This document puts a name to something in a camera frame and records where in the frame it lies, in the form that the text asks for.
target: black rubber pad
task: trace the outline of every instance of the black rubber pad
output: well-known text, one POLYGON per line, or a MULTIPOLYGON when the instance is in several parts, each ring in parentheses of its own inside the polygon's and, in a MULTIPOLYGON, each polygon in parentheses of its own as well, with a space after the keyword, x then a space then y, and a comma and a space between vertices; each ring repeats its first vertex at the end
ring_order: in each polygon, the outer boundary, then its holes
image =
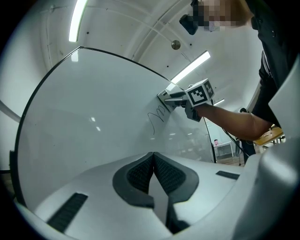
POLYGON ((237 180, 239 178, 239 174, 231 173, 231 172, 224 172, 224 171, 219 171, 216 173, 216 175, 225 177, 225 178, 230 178, 230 179, 235 179, 237 180))
POLYGON ((87 198, 88 196, 84 194, 73 194, 47 223, 57 231, 63 233, 87 198))
POLYGON ((180 187, 186 180, 186 174, 180 168, 159 157, 155 158, 154 173, 167 195, 180 187))
POLYGON ((154 199, 148 195, 149 182, 153 175, 152 152, 121 167, 112 178, 112 186, 128 204, 154 208, 154 199))

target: ceiling light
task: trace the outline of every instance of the ceiling light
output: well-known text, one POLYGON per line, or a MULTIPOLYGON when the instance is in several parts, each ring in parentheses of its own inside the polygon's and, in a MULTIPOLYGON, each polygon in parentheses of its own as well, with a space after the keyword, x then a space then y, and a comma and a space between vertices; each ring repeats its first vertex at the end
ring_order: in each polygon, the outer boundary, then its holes
POLYGON ((179 74, 177 74, 171 82, 176 84, 190 72, 192 72, 195 68, 203 64, 207 59, 210 58, 210 53, 205 51, 199 58, 190 63, 185 69, 183 69, 179 74))
POLYGON ((221 101, 218 101, 217 103, 215 103, 214 106, 215 106, 215 105, 218 105, 219 103, 222 103, 222 102, 224 102, 224 101, 225 101, 225 99, 222 99, 221 101))
POLYGON ((79 25, 87 1, 88 0, 77 0, 76 2, 70 27, 70 42, 77 42, 79 25))

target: white curved wall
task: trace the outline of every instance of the white curved wall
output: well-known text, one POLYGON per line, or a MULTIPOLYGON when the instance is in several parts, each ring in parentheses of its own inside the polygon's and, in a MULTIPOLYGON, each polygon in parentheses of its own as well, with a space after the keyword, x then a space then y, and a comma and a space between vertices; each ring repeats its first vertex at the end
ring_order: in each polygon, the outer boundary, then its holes
MULTIPOLYGON (((46 74, 40 47, 38 5, 24 17, 0 59, 0 100, 22 115, 34 89, 46 74)), ((0 170, 9 169, 18 124, 0 111, 0 170)))

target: human arm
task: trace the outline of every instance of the human arm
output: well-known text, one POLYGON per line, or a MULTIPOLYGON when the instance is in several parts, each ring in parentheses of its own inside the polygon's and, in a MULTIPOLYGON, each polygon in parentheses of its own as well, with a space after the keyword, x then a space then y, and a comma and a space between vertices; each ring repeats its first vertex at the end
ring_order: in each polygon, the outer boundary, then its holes
POLYGON ((197 106, 195 110, 198 116, 211 120, 225 131, 240 139, 257 140, 272 126, 271 122, 251 113, 230 112, 223 108, 207 104, 197 106))

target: handwriting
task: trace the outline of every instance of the handwriting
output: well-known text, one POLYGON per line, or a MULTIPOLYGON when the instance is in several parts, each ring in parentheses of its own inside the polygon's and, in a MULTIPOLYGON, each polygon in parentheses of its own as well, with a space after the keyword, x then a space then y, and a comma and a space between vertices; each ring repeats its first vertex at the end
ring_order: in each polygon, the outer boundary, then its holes
POLYGON ((157 116, 159 119, 162 120, 162 122, 164 122, 164 120, 161 118, 161 116, 159 115, 159 113, 160 113, 162 116, 164 116, 165 109, 164 109, 162 106, 159 105, 158 108, 156 109, 156 112, 157 112, 157 115, 154 114, 154 113, 151 113, 151 112, 148 113, 148 118, 149 118, 149 120, 150 120, 150 122, 151 122, 151 124, 152 124, 152 127, 153 127, 153 135, 155 134, 155 128, 154 128, 153 122, 151 121, 150 115, 157 116))

